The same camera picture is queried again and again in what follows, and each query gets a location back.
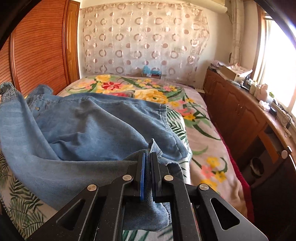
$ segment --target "metal screw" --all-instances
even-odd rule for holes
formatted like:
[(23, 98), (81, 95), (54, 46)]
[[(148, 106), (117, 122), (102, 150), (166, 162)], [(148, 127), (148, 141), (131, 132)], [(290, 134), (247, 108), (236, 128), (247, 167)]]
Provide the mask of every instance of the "metal screw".
[(171, 176), (171, 175), (165, 175), (165, 180), (166, 181), (172, 181), (173, 179), (174, 179), (173, 176)]
[(209, 190), (209, 186), (205, 183), (200, 184), (200, 190), (206, 191)]
[(94, 184), (88, 185), (87, 190), (89, 190), (91, 192), (95, 191), (96, 190), (96, 185), (94, 185)]
[(122, 179), (125, 180), (125, 181), (129, 181), (129, 180), (131, 180), (131, 175), (124, 175), (122, 177)]

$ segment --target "bed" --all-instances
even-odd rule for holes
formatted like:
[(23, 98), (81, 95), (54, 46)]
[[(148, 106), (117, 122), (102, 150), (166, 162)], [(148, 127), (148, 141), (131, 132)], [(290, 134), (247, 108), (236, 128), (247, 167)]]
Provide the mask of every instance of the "bed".
[[(181, 84), (152, 78), (98, 75), (73, 82), (58, 95), (95, 92), (167, 104), (170, 128), (187, 148), (181, 165), (184, 181), (207, 183), (242, 215), (253, 221), (250, 189), (211, 123), (202, 97)], [(57, 211), (30, 192), (0, 156), (0, 199), (14, 226), (28, 238)], [(125, 230), (123, 241), (172, 240), (171, 225), (158, 232)]]

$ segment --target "jeans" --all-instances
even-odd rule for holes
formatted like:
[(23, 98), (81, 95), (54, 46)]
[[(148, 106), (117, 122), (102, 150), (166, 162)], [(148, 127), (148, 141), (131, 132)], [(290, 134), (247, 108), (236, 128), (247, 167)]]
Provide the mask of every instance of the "jeans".
[(52, 95), (40, 85), (27, 99), (9, 83), (0, 104), (0, 141), (17, 179), (61, 209), (89, 184), (126, 174), (145, 152), (144, 201), (127, 204), (124, 229), (157, 231), (170, 222), (168, 203), (152, 201), (149, 153), (183, 179), (187, 150), (169, 128), (166, 105), (97, 93)]

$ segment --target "cabinet door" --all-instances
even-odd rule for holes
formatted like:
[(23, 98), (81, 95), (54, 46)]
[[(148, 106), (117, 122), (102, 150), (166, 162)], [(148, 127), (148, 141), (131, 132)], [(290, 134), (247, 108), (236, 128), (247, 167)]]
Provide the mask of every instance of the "cabinet door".
[(238, 91), (228, 90), (222, 112), (217, 120), (217, 125), (223, 139), (230, 149), (231, 146), (229, 144), (231, 141), (231, 134), (237, 125), (239, 118), (238, 111), (240, 107), (241, 102), (238, 96)]
[(265, 119), (258, 107), (252, 104), (246, 104), (238, 110), (238, 124), (231, 135), (231, 153), (237, 160), (252, 143), (260, 130), (265, 125)]
[(213, 89), (215, 88), (215, 76), (212, 73), (207, 73), (205, 84), (203, 86), (205, 91), (205, 103), (207, 107), (210, 105), (213, 96)]
[(205, 82), (203, 85), (203, 89), (205, 91), (206, 96), (210, 94), (211, 85), (213, 83), (213, 75), (210, 70), (207, 70), (207, 74), (205, 76)]
[(215, 124), (217, 124), (223, 112), (223, 106), (227, 96), (227, 91), (228, 90), (225, 87), (225, 80), (216, 80), (209, 109), (209, 112), (212, 116), (212, 122), (214, 122)]

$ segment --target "jeans seam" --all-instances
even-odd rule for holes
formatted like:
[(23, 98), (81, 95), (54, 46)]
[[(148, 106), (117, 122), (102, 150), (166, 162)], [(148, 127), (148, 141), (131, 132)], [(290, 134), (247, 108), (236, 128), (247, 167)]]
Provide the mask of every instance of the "jeans seam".
[(177, 141), (177, 139), (176, 139), (176, 134), (173, 132), (173, 130), (172, 130), (172, 129), (169, 127), (169, 125), (168, 125), (168, 120), (167, 120), (167, 115), (166, 115), (166, 108), (165, 108), (165, 113), (164, 113), (164, 111), (161, 112), (161, 113), (164, 114), (164, 115), (161, 114), (161, 120), (162, 120), (163, 124), (165, 125), (166, 129), (167, 129), (169, 132), (171, 132), (172, 136), (174, 137), (174, 140), (175, 140), (175, 142), (176, 142), (176, 146), (178, 147), (178, 150), (179, 150), (179, 152), (181, 153), (181, 157), (182, 157), (182, 158), (187, 157), (187, 156), (185, 156), (185, 155), (182, 153), (181, 148), (180, 148), (180, 146), (178, 145), (178, 141)]
[(168, 213), (168, 219), (169, 219), (169, 222), (171, 223), (172, 220), (171, 220), (171, 217), (170, 217), (170, 212), (168, 211), (168, 209), (166, 208), (166, 206), (163, 204), (163, 202), (161, 203), (163, 205), (163, 207), (166, 209), (167, 213)]

